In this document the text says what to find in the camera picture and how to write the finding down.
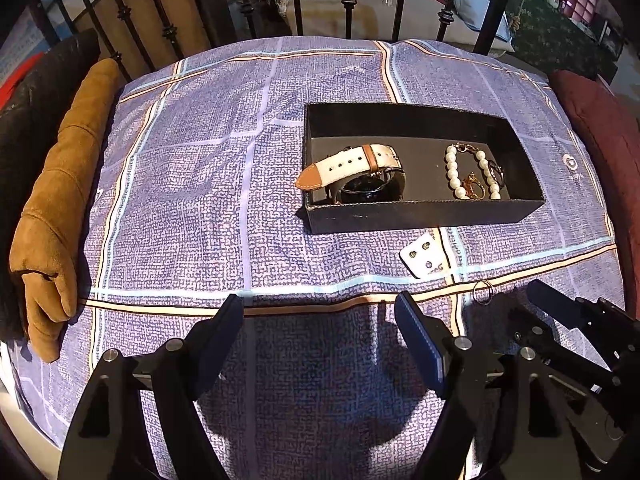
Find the white leather strap watch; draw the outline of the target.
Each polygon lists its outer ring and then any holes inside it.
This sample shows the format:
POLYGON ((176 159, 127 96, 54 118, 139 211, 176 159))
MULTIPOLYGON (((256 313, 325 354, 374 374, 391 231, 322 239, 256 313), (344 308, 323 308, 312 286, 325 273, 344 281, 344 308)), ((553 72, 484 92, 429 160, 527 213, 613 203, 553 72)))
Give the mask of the white leather strap watch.
POLYGON ((302 191, 325 190, 332 204, 397 202, 406 185, 396 151, 386 144, 362 144, 313 162, 298 175, 302 191))

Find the black jewelry tray box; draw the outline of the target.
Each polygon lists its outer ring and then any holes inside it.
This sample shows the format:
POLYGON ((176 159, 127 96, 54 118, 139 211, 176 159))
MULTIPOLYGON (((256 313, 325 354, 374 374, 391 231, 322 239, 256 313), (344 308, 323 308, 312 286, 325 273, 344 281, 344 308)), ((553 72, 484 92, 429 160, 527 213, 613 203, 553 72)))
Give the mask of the black jewelry tray box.
POLYGON ((405 171, 399 200, 337 204, 323 190, 303 194, 312 234, 477 226, 519 222, 544 204, 540 184, 509 122, 497 116, 437 106, 390 103, 316 103, 305 110, 306 165, 361 144, 393 148, 405 171), (446 176, 448 145, 484 151, 499 166, 500 200, 457 200, 446 176))

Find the gold ring earring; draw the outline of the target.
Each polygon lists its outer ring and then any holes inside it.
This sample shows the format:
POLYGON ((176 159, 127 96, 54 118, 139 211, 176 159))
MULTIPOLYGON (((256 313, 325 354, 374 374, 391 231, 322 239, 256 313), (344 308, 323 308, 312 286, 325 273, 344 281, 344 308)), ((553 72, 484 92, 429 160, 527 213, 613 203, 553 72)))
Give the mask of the gold ring earring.
POLYGON ((462 180, 462 188, 465 190, 465 197, 469 200, 484 200, 486 196, 485 185, 474 172, 470 172, 462 180))

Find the white earring card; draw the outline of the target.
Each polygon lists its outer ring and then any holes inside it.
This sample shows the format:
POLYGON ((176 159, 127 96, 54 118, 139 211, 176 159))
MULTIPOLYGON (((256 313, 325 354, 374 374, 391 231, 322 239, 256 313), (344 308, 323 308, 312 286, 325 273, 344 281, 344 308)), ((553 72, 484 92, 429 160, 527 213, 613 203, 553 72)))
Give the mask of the white earring card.
POLYGON ((434 236, 425 232, 399 252, 401 262, 418 280, 425 280, 431 274, 444 270, 446 255, 442 244, 434 236))

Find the maroon quilted pillow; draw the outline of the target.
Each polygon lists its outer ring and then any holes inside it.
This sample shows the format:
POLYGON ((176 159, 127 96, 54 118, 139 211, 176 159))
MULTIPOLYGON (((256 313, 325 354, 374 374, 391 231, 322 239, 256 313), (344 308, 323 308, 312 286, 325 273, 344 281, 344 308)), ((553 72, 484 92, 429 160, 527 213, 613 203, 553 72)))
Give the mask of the maroon quilted pillow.
POLYGON ((639 123, 602 82, 557 70, 550 87, 585 144, 613 222, 625 309, 639 314, 639 123))

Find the brown suede cushion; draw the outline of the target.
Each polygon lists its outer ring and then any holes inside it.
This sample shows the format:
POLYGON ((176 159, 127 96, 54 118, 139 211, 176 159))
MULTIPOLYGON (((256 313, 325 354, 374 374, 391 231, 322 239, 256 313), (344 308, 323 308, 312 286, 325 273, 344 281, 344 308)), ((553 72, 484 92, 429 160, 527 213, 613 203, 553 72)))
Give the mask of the brown suede cushion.
POLYGON ((24 284, 27 336, 47 363, 60 357, 62 330, 78 307, 80 234, 118 73, 111 58, 88 71, 58 128, 10 249, 10 270, 24 284))

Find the blue plaid bed sheet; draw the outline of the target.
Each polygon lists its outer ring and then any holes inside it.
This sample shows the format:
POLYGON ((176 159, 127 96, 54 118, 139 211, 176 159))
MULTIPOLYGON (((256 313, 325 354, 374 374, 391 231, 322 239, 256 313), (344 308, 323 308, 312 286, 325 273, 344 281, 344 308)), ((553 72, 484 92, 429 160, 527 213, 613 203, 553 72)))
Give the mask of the blue plaid bed sheet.
POLYGON ((63 446, 100 356, 155 350, 231 294, 250 314, 198 402, 235 479, 405 479, 442 404, 423 387, 393 301, 412 292, 455 334, 497 318, 480 298, 540 278, 624 303, 613 223, 585 145, 549 85, 436 41, 284 37, 190 56, 122 90, 108 133, 80 310, 60 357, 9 356, 22 410, 63 446), (504 226, 431 230, 444 270, 415 278, 416 230, 312 235, 294 182, 310 103, 441 106, 506 119, 544 204, 504 226))

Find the green patterned carpet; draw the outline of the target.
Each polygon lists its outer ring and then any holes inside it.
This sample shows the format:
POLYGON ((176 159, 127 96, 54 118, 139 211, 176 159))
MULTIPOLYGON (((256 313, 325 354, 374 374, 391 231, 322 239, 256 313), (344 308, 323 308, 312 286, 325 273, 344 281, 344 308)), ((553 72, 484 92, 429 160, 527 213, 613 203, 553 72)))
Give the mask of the green patterned carpet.
POLYGON ((544 0, 508 0, 509 25, 520 18, 511 32, 513 55, 549 75, 569 70, 588 79, 600 75, 610 84, 617 72, 612 56, 597 41, 544 0))

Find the beige hanging swing bed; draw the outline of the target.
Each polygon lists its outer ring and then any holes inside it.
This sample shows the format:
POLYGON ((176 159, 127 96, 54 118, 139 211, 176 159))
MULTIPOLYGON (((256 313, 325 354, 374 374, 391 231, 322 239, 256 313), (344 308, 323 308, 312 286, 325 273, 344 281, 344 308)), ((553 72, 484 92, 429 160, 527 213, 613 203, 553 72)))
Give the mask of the beige hanging swing bed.
MULTIPOLYGON (((309 36, 346 36, 343 0, 299 0, 303 32, 309 36)), ((277 0, 280 14, 296 29, 294 0, 277 0)), ((356 0, 352 10, 352 36, 356 39, 391 40, 395 15, 401 10, 398 38, 434 40, 439 13, 446 6, 435 0, 356 0)), ((489 0, 454 0, 454 17, 447 26, 448 44, 471 50, 482 28, 489 0)))

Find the wooden panel board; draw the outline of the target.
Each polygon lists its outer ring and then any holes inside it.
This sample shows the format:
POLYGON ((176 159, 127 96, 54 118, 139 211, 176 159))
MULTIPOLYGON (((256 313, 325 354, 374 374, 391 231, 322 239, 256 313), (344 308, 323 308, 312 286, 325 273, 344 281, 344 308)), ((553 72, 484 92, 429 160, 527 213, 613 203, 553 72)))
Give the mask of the wooden panel board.
POLYGON ((126 81, 215 44, 204 0, 53 0, 71 32, 93 29, 126 81))

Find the black iron bed frame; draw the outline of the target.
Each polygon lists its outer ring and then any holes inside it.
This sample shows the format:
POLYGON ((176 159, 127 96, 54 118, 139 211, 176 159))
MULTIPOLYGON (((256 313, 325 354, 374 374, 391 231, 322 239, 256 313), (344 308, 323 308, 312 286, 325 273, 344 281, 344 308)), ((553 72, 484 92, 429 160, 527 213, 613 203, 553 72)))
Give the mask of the black iron bed frame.
MULTIPOLYGON (((78 34, 71 32, 63 23, 62 16, 49 9, 53 0, 32 0, 28 10, 37 29, 48 44, 57 44, 61 39, 78 34)), ((208 24, 213 29, 215 44, 210 48, 233 44, 245 39, 268 36, 309 36, 303 32, 300 16, 300 2, 295 1, 296 29, 288 26, 279 11, 277 0, 204 0, 204 12, 208 24)), ((346 10, 345 39, 356 39, 352 36, 352 10, 356 0, 343 0, 346 10)), ((447 0, 446 6, 439 13, 440 27, 434 40, 443 41, 446 28, 452 22, 454 0, 447 0)), ((400 29, 401 10, 395 15, 393 38, 396 42, 400 29)), ((511 47, 511 34, 506 19, 506 0, 489 0, 488 9, 475 46, 471 51, 477 53, 506 53, 511 47)))

